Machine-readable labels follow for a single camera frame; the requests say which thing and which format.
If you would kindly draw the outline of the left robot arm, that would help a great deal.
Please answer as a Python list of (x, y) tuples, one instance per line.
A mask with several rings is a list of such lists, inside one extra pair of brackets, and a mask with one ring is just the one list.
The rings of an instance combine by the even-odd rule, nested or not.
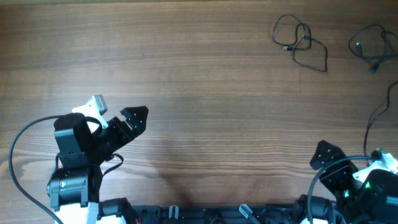
[(146, 130), (146, 106), (121, 110), (101, 123), (98, 115), (70, 113), (54, 122), (59, 153), (47, 184), (50, 206), (62, 223), (142, 223), (126, 198), (100, 200), (101, 165)]

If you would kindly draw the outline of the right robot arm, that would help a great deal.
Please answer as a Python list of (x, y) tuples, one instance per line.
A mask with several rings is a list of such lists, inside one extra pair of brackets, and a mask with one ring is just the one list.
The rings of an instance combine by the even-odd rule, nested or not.
[(310, 161), (318, 173), (304, 195), (304, 220), (316, 223), (397, 223), (397, 159), (375, 150), (346, 156), (320, 141)]

